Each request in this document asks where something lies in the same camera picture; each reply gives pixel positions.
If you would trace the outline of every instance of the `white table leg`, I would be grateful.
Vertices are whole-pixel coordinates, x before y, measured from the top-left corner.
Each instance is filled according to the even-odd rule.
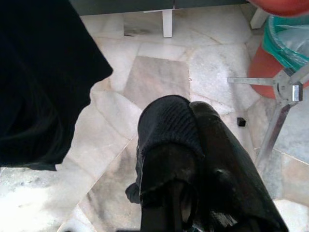
[[[270,13],[258,8],[250,22],[252,29],[261,28]]]
[[[173,10],[163,10],[163,37],[169,38],[172,37],[173,32]]]

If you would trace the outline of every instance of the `black knitted fabric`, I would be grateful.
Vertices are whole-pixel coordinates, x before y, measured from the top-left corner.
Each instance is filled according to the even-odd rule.
[[[138,125],[142,157],[150,149],[168,143],[181,144],[203,157],[197,124],[189,101],[169,95],[152,102],[143,111]]]

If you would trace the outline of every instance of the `leg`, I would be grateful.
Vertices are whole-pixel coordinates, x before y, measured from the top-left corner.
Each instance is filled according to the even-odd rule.
[[[272,78],[228,78],[227,82],[259,86],[273,86],[275,84],[275,81]]]
[[[268,16],[269,13],[258,8],[250,22],[252,29],[261,28]]]
[[[257,167],[260,174],[263,173],[267,166],[269,156],[272,152],[272,149],[274,148],[277,137],[291,107],[291,105],[281,105],[280,103],[278,103],[276,106],[274,115],[262,142],[260,152],[255,161],[255,166]]]
[[[173,30],[173,10],[163,10],[163,36],[164,38],[172,37]]]

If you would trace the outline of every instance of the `silver metal pole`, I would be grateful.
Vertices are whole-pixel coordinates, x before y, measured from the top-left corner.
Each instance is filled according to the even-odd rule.
[[[309,62],[291,76],[291,84],[304,84],[309,81]]]
[[[282,129],[284,121],[292,106],[278,103],[274,115],[269,124],[268,130],[261,145],[260,152],[256,158],[255,165],[260,173],[265,170],[270,154],[276,143],[277,137]]]
[[[228,78],[228,83],[248,84],[259,86],[273,86],[275,81],[272,78]]]

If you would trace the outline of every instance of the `black object on floor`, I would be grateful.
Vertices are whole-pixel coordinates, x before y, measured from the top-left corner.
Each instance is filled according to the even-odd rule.
[[[112,69],[67,0],[2,1],[0,21],[0,166],[55,170]]]
[[[239,127],[245,127],[246,126],[246,120],[243,117],[237,118],[237,125]]]

